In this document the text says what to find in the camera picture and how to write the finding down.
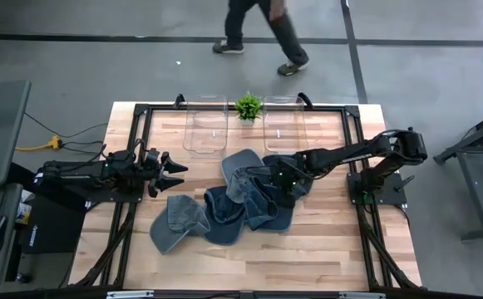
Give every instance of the dark pants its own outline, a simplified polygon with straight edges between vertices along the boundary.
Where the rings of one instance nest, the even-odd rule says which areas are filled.
[[[308,62],[308,55],[302,49],[300,43],[298,43],[291,18],[287,12],[282,17],[272,22],[269,21],[270,0],[229,0],[229,11],[224,22],[224,32],[228,38],[228,44],[235,46],[243,42],[241,28],[243,26],[244,15],[256,3],[259,5],[265,20],[267,20],[273,30],[285,56],[296,65],[303,65]]]

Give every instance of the small green plant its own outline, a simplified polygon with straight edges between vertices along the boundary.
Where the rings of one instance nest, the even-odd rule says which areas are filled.
[[[259,96],[247,93],[235,103],[235,109],[239,113],[240,120],[255,120],[261,110]]]

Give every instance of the person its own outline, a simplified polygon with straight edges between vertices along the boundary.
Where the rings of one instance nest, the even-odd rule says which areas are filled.
[[[216,42],[213,50],[219,54],[241,54],[244,51],[242,26],[245,13],[255,4],[259,5],[265,19],[273,30],[283,53],[289,59],[278,68],[278,74],[291,76],[308,66],[308,54],[298,42],[285,0],[229,0],[229,11],[224,21],[226,40]]]

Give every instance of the potted plant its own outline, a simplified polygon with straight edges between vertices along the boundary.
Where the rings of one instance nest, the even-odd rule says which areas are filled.
[[[254,125],[254,120],[261,110],[261,101],[257,95],[247,93],[241,100],[235,103],[241,125]]]

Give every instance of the man's leg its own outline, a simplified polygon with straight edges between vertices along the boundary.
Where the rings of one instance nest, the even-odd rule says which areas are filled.
[[[214,44],[216,53],[243,52],[243,20],[245,13],[256,4],[256,0],[229,0],[229,10],[224,21],[224,33],[227,37],[225,41]]]
[[[283,64],[278,69],[278,73],[280,75],[289,76],[304,69],[309,62],[309,57],[298,42],[297,34],[295,33],[293,23],[291,22],[291,17],[287,11],[282,17],[270,21],[269,13],[271,9],[271,1],[258,0],[258,4],[262,13],[264,14],[265,19],[273,30],[278,43],[282,47],[283,53],[292,62]]]

